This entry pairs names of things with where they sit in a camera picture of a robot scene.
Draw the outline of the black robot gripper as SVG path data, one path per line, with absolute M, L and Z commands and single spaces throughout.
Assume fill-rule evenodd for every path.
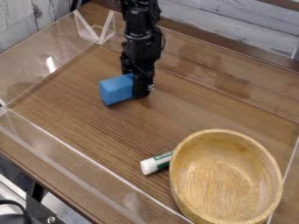
M 125 35 L 120 56 L 123 74 L 133 74 L 133 98 L 149 95 L 153 88 L 155 62 L 161 57 L 164 35 L 149 33 L 145 36 Z

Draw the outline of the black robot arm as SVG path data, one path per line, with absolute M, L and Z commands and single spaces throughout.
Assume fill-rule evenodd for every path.
M 161 10 L 157 0 L 120 0 L 120 9 L 125 21 L 121 71 L 133 75 L 132 95 L 140 99 L 155 86 L 155 62 L 164 50 L 164 34 L 157 26 Z

